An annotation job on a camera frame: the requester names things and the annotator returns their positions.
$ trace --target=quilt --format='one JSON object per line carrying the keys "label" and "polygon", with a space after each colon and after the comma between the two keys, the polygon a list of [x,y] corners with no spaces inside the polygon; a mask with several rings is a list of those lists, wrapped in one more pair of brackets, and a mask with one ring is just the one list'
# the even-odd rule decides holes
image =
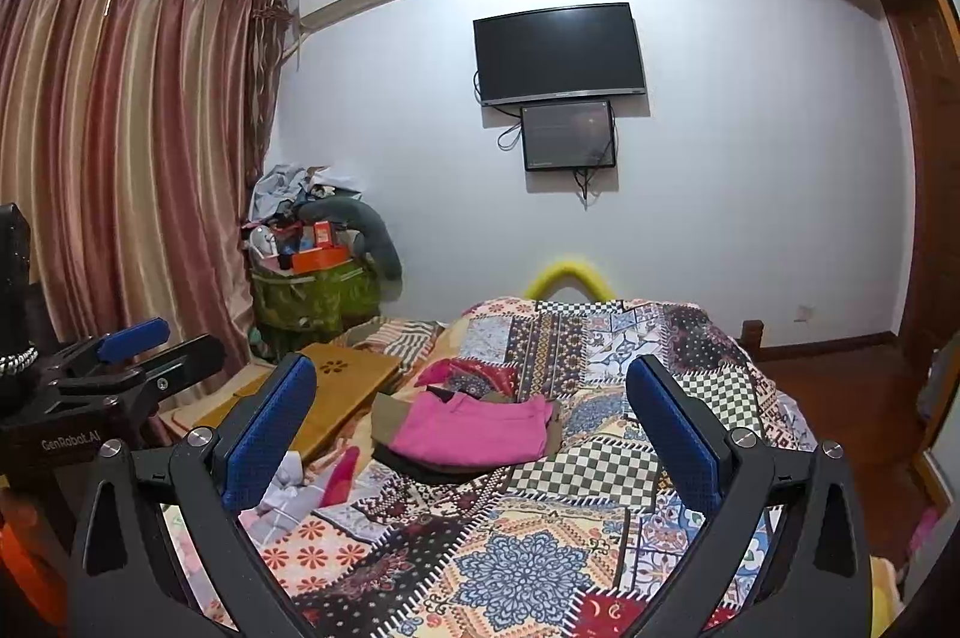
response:
{"label": "quilt", "polygon": [[[517,400],[541,393],[562,404],[563,445],[531,464],[440,486],[367,457],[347,502],[257,535],[261,558],[318,638],[624,630],[704,523],[680,502],[626,400],[626,370],[641,354],[656,355],[728,428],[784,448],[815,445],[796,407],[784,411],[789,398],[696,305],[508,297],[478,304],[452,329],[456,338],[436,356],[515,368]],[[424,390],[414,383],[412,374],[397,396]],[[360,421],[338,446],[368,450],[369,434]],[[336,461],[334,450],[310,480],[323,483]],[[775,509],[761,517],[711,625],[744,603],[778,519]],[[215,598],[202,603],[229,623]]]}

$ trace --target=television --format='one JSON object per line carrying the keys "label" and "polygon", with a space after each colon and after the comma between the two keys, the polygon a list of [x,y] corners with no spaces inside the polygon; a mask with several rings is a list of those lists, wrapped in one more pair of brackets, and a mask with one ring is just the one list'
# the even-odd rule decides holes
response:
{"label": "television", "polygon": [[596,170],[616,166],[610,100],[523,105],[520,116],[526,170]]}
{"label": "television", "polygon": [[643,94],[630,4],[582,4],[473,22],[480,103]]}

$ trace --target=wooden door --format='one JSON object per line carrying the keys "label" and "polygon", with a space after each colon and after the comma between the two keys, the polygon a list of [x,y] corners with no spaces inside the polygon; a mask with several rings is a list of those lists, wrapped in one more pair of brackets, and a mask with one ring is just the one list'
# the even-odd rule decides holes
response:
{"label": "wooden door", "polygon": [[916,220],[901,343],[925,370],[960,330],[960,59],[937,0],[882,0],[913,128]]}

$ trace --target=bed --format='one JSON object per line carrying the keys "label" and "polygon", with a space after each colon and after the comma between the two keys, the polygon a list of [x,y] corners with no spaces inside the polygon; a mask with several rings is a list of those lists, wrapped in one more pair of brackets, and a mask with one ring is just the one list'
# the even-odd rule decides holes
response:
{"label": "bed", "polygon": [[[373,459],[370,416],[358,414],[296,494],[240,517],[318,636],[621,632],[704,521],[680,502],[625,400],[627,366],[641,354],[656,355],[728,428],[749,427],[784,448],[815,445],[796,404],[695,305],[506,297],[443,331],[435,322],[378,319],[342,343],[402,354],[400,399],[425,390],[416,376],[436,360],[512,366],[515,399],[542,393],[562,403],[563,445],[555,456],[467,483],[425,485]],[[482,378],[449,388],[494,389]],[[344,472],[347,499],[317,507]],[[168,514],[198,603],[229,624],[181,517]],[[712,624],[740,608],[778,520],[776,507],[764,514]]]}

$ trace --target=cable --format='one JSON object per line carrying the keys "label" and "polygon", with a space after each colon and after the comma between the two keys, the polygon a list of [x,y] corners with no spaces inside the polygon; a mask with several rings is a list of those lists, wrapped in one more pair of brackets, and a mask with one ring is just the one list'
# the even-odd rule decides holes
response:
{"label": "cable", "polygon": [[609,151],[613,145],[613,137],[616,135],[616,115],[613,114],[613,105],[611,105],[610,114],[611,118],[613,119],[613,132],[611,132],[610,139],[607,141],[606,146],[604,146],[603,151],[597,158],[597,164],[595,164],[593,167],[576,168],[576,170],[573,170],[573,180],[575,180],[577,182],[577,186],[580,187],[580,196],[583,199],[584,208],[587,208],[587,197],[589,196],[590,183],[592,183],[594,176],[597,174],[597,170],[600,170],[600,163],[604,160],[604,157],[607,156],[607,151]]}
{"label": "cable", "polygon": [[[520,122],[517,122],[512,127],[504,129],[502,132],[500,132],[499,137],[497,137],[496,139],[496,146],[501,151],[512,151],[514,148],[517,147],[517,141],[520,139],[520,132],[517,132],[517,129],[520,129]],[[513,138],[512,141],[510,141],[510,143],[507,146],[504,146],[501,141],[511,132],[517,132],[517,136]]]}
{"label": "cable", "polygon": [[[480,82],[479,82],[479,79],[480,79],[480,71],[477,70],[477,71],[475,71],[475,73],[473,73],[473,96],[474,96],[474,98],[476,98],[477,104],[483,104],[483,103],[481,103],[481,101],[480,101]],[[511,113],[509,110],[504,110],[504,109],[503,109],[502,107],[500,107],[499,105],[490,105],[490,107],[493,108],[493,110],[499,110],[504,116],[510,116],[510,118],[512,118],[512,119],[520,119],[520,115],[519,115],[519,114],[517,114],[517,113]]]}

